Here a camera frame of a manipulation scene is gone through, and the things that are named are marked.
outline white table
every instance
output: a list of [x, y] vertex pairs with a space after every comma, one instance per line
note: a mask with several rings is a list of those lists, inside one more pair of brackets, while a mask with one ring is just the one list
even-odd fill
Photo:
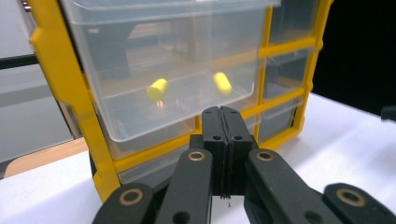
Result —
[[[354, 185], [396, 213], [396, 123], [315, 94], [305, 117], [278, 151], [305, 182]], [[0, 180], [0, 223], [90, 223], [100, 206], [88, 152]], [[215, 198], [212, 223], [248, 223], [242, 197]]]

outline screw hole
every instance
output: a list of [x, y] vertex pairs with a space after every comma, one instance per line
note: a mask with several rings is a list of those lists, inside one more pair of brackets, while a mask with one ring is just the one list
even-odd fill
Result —
[[268, 152], [259, 152], [257, 153], [257, 158], [262, 161], [271, 161], [274, 157]]
[[321, 224], [323, 223], [323, 217], [321, 217], [318, 213], [315, 212], [305, 212], [305, 218], [312, 224]]
[[125, 190], [120, 196], [120, 203], [125, 206], [140, 203], [143, 199], [143, 191], [141, 189]]
[[189, 159], [192, 161], [201, 161], [205, 158], [205, 154], [199, 151], [194, 151], [189, 154]]
[[187, 212], [178, 212], [173, 216], [173, 221], [176, 224], [187, 224], [190, 221], [190, 214]]
[[352, 189], [339, 189], [336, 191], [337, 197], [349, 205], [355, 207], [363, 207], [366, 205], [366, 200], [358, 192]]

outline transparent bin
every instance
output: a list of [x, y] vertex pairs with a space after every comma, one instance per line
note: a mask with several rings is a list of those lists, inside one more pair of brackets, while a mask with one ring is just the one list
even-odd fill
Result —
[[111, 157], [115, 160], [135, 154], [140, 150], [157, 146], [169, 139], [180, 137], [195, 130], [195, 118], [185, 119], [175, 124], [158, 129], [152, 133], [146, 133], [125, 142], [115, 142], [110, 138], [102, 116], [98, 115], [106, 139], [107, 147], [110, 149]]
[[297, 106], [303, 102], [302, 98], [293, 99], [283, 105], [262, 112], [259, 130], [259, 143], [265, 142], [275, 135], [289, 129], [294, 121]]
[[267, 58], [263, 99], [270, 100], [302, 87], [306, 62], [312, 52], [313, 49], [300, 49]]
[[278, 1], [63, 0], [109, 138], [136, 140], [251, 97], [269, 4]]
[[274, 7], [270, 43], [279, 43], [312, 35], [318, 0], [282, 0]]
[[119, 180], [121, 184], [138, 182], [154, 188], [173, 175], [181, 153], [187, 149], [189, 149], [188, 145], [180, 147], [154, 160], [121, 172]]

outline yellow plastic frame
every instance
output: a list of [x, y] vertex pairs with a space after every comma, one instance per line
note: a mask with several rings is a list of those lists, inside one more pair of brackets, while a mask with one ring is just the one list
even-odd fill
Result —
[[[58, 1], [35, 0], [29, 1], [29, 4], [32, 7], [32, 12], [37, 23], [37, 28], [31, 37], [31, 42], [35, 47], [35, 54], [40, 61], [54, 97], [58, 101], [70, 105], [78, 120], [78, 125], [85, 137], [97, 169], [93, 181], [103, 202], [114, 189], [120, 186], [118, 173], [187, 145], [190, 140], [190, 134], [201, 133], [201, 121], [200, 117], [197, 116], [195, 118], [196, 130], [194, 132], [123, 159], [113, 160], [109, 154], [106, 140], [93, 108], [93, 97], [90, 88], [78, 65], [76, 53], [74, 52], [69, 33], [67, 33]], [[262, 47], [259, 53], [260, 59], [264, 60], [268, 56], [292, 52], [297, 49], [315, 48], [318, 51], [322, 49], [322, 37], [331, 4], [332, 0], [319, 1], [318, 14], [311, 36], [276, 45], [269, 44], [272, 9], [268, 8], [266, 10], [265, 29], [262, 35]], [[241, 111], [244, 119], [257, 116], [267, 109], [284, 104], [294, 98], [302, 97], [304, 99], [303, 103], [297, 108], [293, 126], [285, 132], [261, 143], [260, 147], [277, 149], [283, 143], [297, 135], [303, 128], [304, 111], [308, 94], [313, 88], [312, 77], [318, 59], [318, 51], [309, 56], [307, 60], [304, 85], [300, 89], [289, 92], [274, 100], [267, 102], [262, 100], [265, 68], [260, 71], [258, 102], [257, 105]], [[254, 135], [256, 139], [258, 133], [259, 125], [255, 127]]]

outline yellow foam earplug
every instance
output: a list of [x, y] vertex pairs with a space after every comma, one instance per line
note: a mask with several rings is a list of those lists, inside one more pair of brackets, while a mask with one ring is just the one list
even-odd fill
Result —
[[229, 95], [233, 91], [233, 87], [224, 73], [216, 73], [213, 76], [213, 81], [222, 95]]
[[148, 87], [148, 98], [152, 101], [159, 101], [163, 98], [163, 94], [168, 87], [168, 82], [163, 79], [157, 79], [151, 86]]

